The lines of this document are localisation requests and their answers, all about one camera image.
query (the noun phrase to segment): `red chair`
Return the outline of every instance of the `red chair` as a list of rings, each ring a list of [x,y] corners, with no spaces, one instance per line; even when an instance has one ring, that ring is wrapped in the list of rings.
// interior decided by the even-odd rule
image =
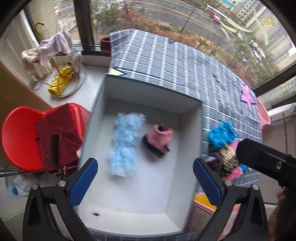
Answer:
[[[69,105],[77,134],[83,141],[91,112],[75,103]],[[6,117],[2,126],[2,146],[10,162],[18,169],[26,172],[44,171],[36,142],[35,122],[57,108],[40,112],[21,106]]]

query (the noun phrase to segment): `pink fabric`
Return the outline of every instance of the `pink fabric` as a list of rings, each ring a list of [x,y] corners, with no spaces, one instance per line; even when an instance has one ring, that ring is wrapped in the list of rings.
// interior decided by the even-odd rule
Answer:
[[[39,53],[39,62],[44,65],[47,60],[54,57],[58,53],[70,53],[73,49],[71,34],[66,31],[60,31],[50,39],[42,40],[40,47],[37,49]]]
[[[223,181],[232,181],[232,180],[242,176],[243,174],[244,174],[244,172],[242,171],[241,167],[237,167],[231,171],[231,174],[229,176],[222,177],[222,180]]]
[[[257,104],[257,102],[251,96],[249,86],[247,86],[246,84],[243,84],[241,81],[239,81],[239,84],[242,88],[242,95],[240,97],[240,100],[248,105],[250,112],[253,114],[252,105]]]
[[[237,144],[238,144],[237,139],[234,139],[234,141],[228,144],[228,146],[232,147],[235,152],[237,150]]]
[[[173,137],[173,130],[167,126],[163,126],[165,131],[160,131],[159,125],[154,125],[153,129],[151,129],[146,137],[147,141],[161,150],[162,153],[167,153],[168,151],[164,148],[164,145],[168,144]]]
[[[216,159],[215,157],[209,156],[205,162],[207,163],[207,162],[213,161],[215,159]]]

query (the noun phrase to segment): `plastic bottle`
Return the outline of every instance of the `plastic bottle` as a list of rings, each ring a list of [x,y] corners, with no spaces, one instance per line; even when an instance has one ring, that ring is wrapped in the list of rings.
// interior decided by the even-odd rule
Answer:
[[[15,186],[18,186],[25,192],[30,192],[32,185],[38,183],[38,179],[32,173],[17,175],[13,181],[15,183]]]
[[[15,188],[13,188],[11,191],[14,195],[20,195],[20,196],[28,196],[29,195],[29,192],[25,192],[17,184],[15,185]]]

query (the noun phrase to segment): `pink star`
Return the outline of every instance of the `pink star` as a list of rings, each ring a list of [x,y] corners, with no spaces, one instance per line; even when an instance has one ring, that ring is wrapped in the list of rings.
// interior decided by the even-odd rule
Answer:
[[[253,107],[252,105],[257,104],[256,101],[254,101],[253,97],[250,94],[250,88],[246,84],[244,85],[241,81],[238,81],[241,88],[242,88],[242,95],[240,97],[241,102],[244,102],[248,105],[251,113],[253,114]]]

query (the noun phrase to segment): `building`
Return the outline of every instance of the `building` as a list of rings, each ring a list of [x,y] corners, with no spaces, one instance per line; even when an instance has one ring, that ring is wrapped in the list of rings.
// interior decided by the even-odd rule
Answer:
[[[284,60],[282,60],[280,63],[278,63],[278,65],[277,65],[278,70],[281,71],[281,70],[285,69],[286,67],[288,67],[289,65],[291,65],[295,61],[296,61],[296,53],[285,57]]]
[[[221,0],[219,1],[219,3],[220,3],[220,6],[217,9],[220,12],[222,12],[223,14],[225,14],[225,15],[227,15],[227,16],[229,15],[229,17],[231,17],[230,16],[231,14],[236,15],[237,14],[237,10],[239,10],[238,5],[239,5],[240,2],[232,1],[232,4],[235,5],[235,6],[237,6],[236,8],[235,7],[231,7],[228,4],[226,4],[226,3],[223,3]]]
[[[259,0],[232,3],[236,7],[230,7],[220,0],[220,4],[224,7],[228,6],[229,11],[242,21],[241,26],[252,30],[261,43],[266,43],[267,35],[268,44],[265,50],[272,55],[276,65],[289,56],[288,51],[292,48],[292,41],[278,19],[263,3]]]

